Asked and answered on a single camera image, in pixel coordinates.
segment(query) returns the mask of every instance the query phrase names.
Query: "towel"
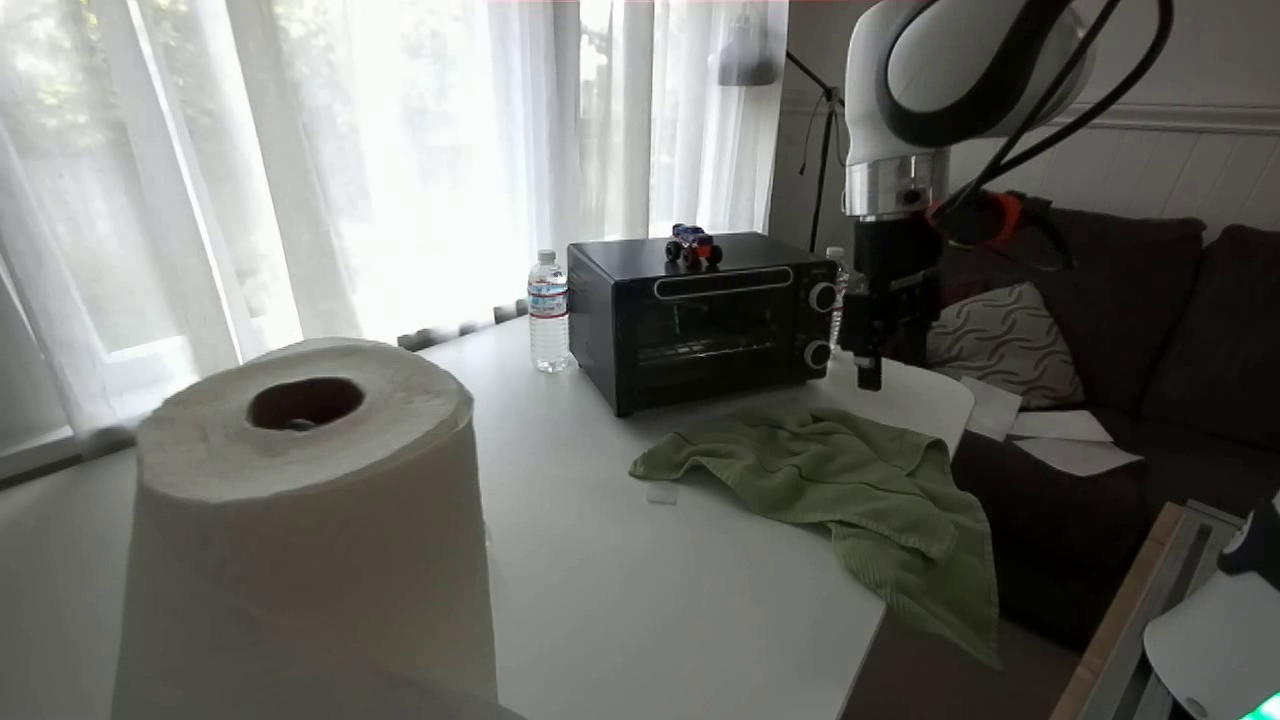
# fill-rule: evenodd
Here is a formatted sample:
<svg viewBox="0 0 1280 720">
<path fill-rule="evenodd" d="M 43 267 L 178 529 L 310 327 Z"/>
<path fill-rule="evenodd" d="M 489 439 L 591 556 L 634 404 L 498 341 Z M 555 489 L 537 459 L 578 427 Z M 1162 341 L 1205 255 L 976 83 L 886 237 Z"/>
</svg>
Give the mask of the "towel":
<svg viewBox="0 0 1280 720">
<path fill-rule="evenodd" d="M 646 449 L 631 476 L 714 481 L 755 515 L 822 529 L 886 612 L 999 669 L 988 515 L 938 439 L 837 410 L 728 415 Z"/>
</svg>

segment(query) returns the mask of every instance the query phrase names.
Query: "paper towel roll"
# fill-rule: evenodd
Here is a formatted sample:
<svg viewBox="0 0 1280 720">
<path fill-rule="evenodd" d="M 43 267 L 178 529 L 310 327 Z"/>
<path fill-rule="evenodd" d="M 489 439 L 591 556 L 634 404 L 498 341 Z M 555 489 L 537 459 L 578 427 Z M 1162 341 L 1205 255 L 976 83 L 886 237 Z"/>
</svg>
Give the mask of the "paper towel roll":
<svg viewBox="0 0 1280 720">
<path fill-rule="evenodd" d="M 140 427 L 116 720 L 489 718 L 473 396 L 300 346 Z"/>
</svg>

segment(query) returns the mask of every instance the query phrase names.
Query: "dark sofa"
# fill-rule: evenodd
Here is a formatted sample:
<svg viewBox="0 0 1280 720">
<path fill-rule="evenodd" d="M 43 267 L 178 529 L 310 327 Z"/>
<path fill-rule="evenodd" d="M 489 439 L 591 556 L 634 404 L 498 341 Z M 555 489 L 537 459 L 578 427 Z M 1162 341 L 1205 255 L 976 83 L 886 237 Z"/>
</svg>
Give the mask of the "dark sofa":
<svg viewBox="0 0 1280 720">
<path fill-rule="evenodd" d="M 1031 279 L 1072 348 L 1086 410 L 1135 468 L 1076 481 L 962 435 L 956 484 L 993 521 L 1007 621 L 1083 648 L 1162 499 L 1245 515 L 1280 489 L 1280 232 L 1055 211 L 1072 252 L 1022 230 L 1015 255 L 961 249 L 942 305 Z"/>
</svg>

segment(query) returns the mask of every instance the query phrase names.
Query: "sheer curtain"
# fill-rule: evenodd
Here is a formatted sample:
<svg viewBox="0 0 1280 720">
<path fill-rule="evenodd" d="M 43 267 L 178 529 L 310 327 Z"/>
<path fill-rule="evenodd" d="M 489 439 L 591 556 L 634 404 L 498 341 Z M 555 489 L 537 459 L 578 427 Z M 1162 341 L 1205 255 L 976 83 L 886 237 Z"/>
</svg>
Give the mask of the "sheer curtain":
<svg viewBox="0 0 1280 720">
<path fill-rule="evenodd" d="M 781 39 L 783 0 L 0 0 L 0 279 L 62 420 L 489 321 L 537 249 L 765 230 L 781 88 L 714 83 L 744 20 Z"/>
</svg>

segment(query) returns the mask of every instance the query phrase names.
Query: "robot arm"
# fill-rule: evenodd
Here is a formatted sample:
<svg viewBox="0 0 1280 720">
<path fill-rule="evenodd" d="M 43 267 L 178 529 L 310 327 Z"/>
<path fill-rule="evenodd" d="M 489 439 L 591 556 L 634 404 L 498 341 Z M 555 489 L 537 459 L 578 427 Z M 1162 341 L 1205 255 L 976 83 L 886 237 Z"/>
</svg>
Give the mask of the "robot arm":
<svg viewBox="0 0 1280 720">
<path fill-rule="evenodd" d="M 857 285 L 841 346 L 857 352 L 864 387 L 879 387 L 893 346 L 922 362 L 938 308 L 942 237 L 931 211 L 949 146 L 1055 117 L 1083 83 L 1076 39 L 1068 0 L 879 0 L 850 28 L 844 217 Z"/>
</svg>

